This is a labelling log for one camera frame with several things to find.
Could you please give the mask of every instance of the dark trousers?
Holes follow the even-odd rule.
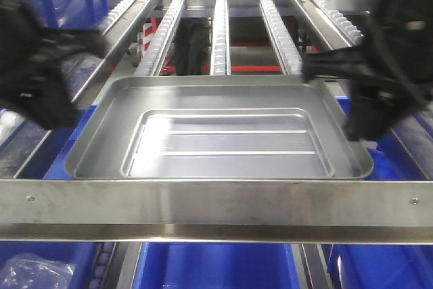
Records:
[[[208,58],[207,18],[182,18],[175,37],[175,66],[178,76],[202,74]]]

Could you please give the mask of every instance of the stainless steel tray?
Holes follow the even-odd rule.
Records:
[[[137,77],[115,82],[66,170],[86,178],[364,178],[325,84],[299,76]]]

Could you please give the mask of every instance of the screw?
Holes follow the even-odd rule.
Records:
[[[412,22],[408,22],[406,24],[407,30],[423,30],[426,28],[426,22],[423,20],[414,20]]]

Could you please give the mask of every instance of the plastic bag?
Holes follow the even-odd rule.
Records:
[[[68,289],[75,265],[19,254],[0,271],[0,289]]]

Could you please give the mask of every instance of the stainless steel frame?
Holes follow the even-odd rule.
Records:
[[[431,181],[0,181],[19,240],[433,243]]]
[[[79,107],[92,103],[158,1],[136,0],[107,33],[108,57],[85,60],[68,77]],[[168,1],[162,0],[160,12]],[[258,0],[229,1],[231,15],[260,14],[248,7]],[[319,48],[350,45],[309,0],[290,1]],[[185,15],[211,13],[200,2],[187,0]],[[274,2],[280,13],[293,12],[287,2]],[[31,162],[52,135],[28,123],[1,152],[2,240],[433,244],[431,181],[12,179],[25,174],[24,161]]]

